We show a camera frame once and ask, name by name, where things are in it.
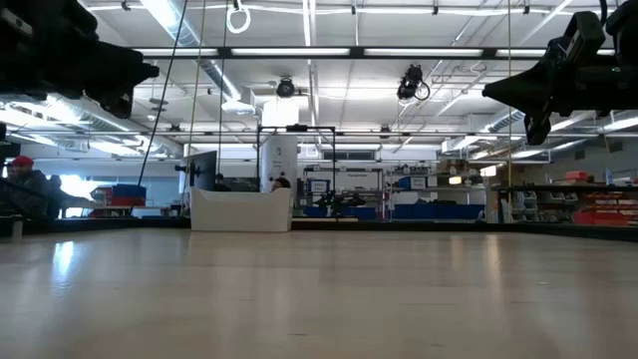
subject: white pillar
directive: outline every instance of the white pillar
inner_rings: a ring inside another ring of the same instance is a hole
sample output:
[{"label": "white pillar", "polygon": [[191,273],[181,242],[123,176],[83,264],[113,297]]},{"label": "white pillar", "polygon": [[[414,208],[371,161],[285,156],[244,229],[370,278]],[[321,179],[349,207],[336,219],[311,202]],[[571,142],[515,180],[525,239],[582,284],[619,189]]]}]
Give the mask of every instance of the white pillar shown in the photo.
[{"label": "white pillar", "polygon": [[261,191],[272,189],[273,181],[290,181],[293,197],[297,188],[297,137],[273,135],[261,146]]}]

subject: ceiling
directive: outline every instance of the ceiling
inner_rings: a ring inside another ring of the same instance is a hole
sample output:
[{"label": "ceiling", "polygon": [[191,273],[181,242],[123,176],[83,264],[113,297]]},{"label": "ceiling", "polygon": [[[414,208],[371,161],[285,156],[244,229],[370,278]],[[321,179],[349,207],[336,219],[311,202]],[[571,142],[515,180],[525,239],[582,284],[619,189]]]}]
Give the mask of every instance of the ceiling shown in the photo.
[{"label": "ceiling", "polygon": [[[306,0],[244,0],[243,6],[250,9],[251,22],[240,34],[227,31],[223,8],[226,1],[206,1],[205,5],[213,8],[205,12],[201,10],[203,0],[188,1],[185,19],[199,34],[202,15],[205,16],[201,34],[203,45],[208,47],[359,45],[507,48],[511,44],[544,48],[548,40],[564,32],[570,20],[567,13],[599,8],[597,0],[529,0],[527,4],[533,11],[523,15],[517,11],[523,8],[524,2],[512,0],[513,13],[509,23],[506,15],[485,16],[489,10],[506,10],[507,1],[503,0],[439,0],[440,13],[436,16],[431,13],[405,14],[409,11],[432,11],[433,2],[430,1],[356,0],[359,11],[352,15],[351,0],[316,0],[316,20],[313,22],[310,17],[310,25],[314,23],[314,26],[304,31],[303,1]],[[307,1],[312,7],[313,1]],[[131,11],[120,7],[121,0],[80,2],[98,18],[98,32],[103,41],[133,48],[173,45],[173,39],[139,1],[128,2]],[[559,5],[566,5],[562,12],[548,14]],[[242,21],[241,14],[233,15],[234,26],[239,27]],[[311,33],[308,36],[310,44],[307,44],[305,36],[307,31]],[[480,131],[505,108],[503,104],[480,95],[484,84],[517,74],[535,64],[534,61],[476,60],[438,63],[437,60],[313,60],[311,66],[316,74],[313,90],[317,95],[315,125],[335,126],[342,131],[378,131],[382,125],[391,125],[395,131],[406,132]],[[432,95],[424,102],[404,108],[399,104],[396,92],[399,79],[411,64],[421,65],[425,74],[434,70],[427,79]],[[298,88],[303,89],[305,94],[309,93],[311,84],[307,60],[242,59],[217,61],[217,65],[236,87],[252,90],[257,104],[274,98],[272,84],[283,76],[292,77]],[[150,99],[161,97],[169,60],[159,60],[157,66],[161,76],[142,83],[135,90],[131,121],[141,128],[153,127],[152,120],[157,113],[152,111],[156,105]],[[256,128],[256,116],[235,115],[220,109],[219,91],[202,72],[197,78],[197,66],[193,61],[175,60],[167,82],[165,98],[168,104],[160,116],[159,131],[179,125],[184,136],[173,137],[172,141],[176,144],[188,141],[191,119],[194,119],[194,131],[217,131],[220,121],[223,131],[254,131]],[[309,97],[303,95],[296,101],[300,104],[300,122],[311,125]],[[589,121],[583,121],[566,130],[577,131],[579,124],[591,125]],[[513,131],[523,132],[522,122],[515,123]],[[225,136],[222,141],[237,143],[252,139],[254,135]],[[440,144],[445,139],[414,138],[412,144]],[[194,137],[192,140],[217,141],[210,137]],[[400,143],[405,138],[392,138],[390,141]],[[348,138],[343,142],[370,142],[370,139]]]}]

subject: wooden floor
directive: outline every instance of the wooden floor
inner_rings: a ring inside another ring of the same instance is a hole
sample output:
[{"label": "wooden floor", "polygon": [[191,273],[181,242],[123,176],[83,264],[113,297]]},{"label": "wooden floor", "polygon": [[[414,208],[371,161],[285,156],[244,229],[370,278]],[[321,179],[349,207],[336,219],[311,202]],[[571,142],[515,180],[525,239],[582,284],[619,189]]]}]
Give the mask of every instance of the wooden floor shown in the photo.
[{"label": "wooden floor", "polygon": [[637,338],[632,243],[135,229],[0,244],[6,359],[635,359]]}]

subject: red cap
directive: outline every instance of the red cap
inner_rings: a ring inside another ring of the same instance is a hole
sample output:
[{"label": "red cap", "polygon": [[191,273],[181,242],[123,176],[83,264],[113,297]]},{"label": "red cap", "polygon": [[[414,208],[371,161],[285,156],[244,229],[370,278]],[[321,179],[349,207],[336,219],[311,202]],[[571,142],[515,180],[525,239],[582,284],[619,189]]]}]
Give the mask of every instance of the red cap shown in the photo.
[{"label": "red cap", "polygon": [[18,156],[17,158],[15,158],[15,160],[13,160],[11,165],[13,165],[13,166],[32,166],[33,165],[33,160],[31,160],[31,158],[28,158],[26,156]]}]

